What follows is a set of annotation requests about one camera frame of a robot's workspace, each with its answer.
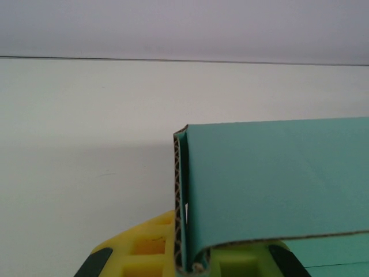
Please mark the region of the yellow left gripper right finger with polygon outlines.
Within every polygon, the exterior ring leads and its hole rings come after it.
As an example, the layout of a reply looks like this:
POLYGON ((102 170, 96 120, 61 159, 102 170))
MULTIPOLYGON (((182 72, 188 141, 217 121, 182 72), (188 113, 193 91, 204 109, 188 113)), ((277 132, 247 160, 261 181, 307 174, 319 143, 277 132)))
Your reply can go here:
POLYGON ((214 248, 210 276, 310 276, 295 254, 281 241, 263 241, 214 248))

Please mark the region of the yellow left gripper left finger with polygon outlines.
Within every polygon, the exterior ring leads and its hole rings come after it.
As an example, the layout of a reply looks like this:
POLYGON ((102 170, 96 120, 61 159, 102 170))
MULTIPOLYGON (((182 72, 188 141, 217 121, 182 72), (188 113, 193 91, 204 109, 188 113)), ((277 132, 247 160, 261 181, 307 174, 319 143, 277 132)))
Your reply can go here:
POLYGON ((98 245, 75 276, 175 276, 175 212, 168 211, 98 245))

